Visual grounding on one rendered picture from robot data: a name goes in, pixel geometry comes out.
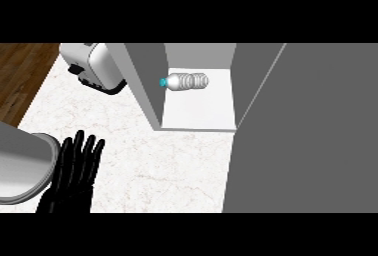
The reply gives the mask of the large flat grey cabinet door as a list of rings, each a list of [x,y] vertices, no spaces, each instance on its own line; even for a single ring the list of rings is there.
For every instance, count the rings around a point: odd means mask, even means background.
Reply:
[[[378,212],[378,44],[292,44],[234,137],[227,212]]]

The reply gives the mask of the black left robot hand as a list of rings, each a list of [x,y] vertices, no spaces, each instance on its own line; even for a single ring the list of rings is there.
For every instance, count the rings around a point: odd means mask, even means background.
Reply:
[[[106,140],[97,140],[79,130],[76,138],[67,137],[60,151],[52,184],[44,193],[38,214],[89,214],[94,186]]]

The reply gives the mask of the clear water bottle teal cap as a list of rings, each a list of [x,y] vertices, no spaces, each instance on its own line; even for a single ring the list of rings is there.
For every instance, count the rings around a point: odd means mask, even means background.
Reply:
[[[160,79],[160,86],[172,91],[206,89],[210,79],[204,73],[172,73]]]

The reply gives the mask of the white and black appliance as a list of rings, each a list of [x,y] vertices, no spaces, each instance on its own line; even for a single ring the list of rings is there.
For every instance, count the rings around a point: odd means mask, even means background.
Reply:
[[[77,76],[80,83],[108,95],[119,94],[128,81],[107,45],[63,43],[60,53],[69,64],[69,72]]]

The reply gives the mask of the grey open cabinet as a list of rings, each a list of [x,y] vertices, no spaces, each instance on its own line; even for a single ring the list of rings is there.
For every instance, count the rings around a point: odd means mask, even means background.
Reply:
[[[110,43],[107,45],[157,131],[235,132],[286,49],[283,43]],[[203,89],[173,91],[160,80],[203,73]]]

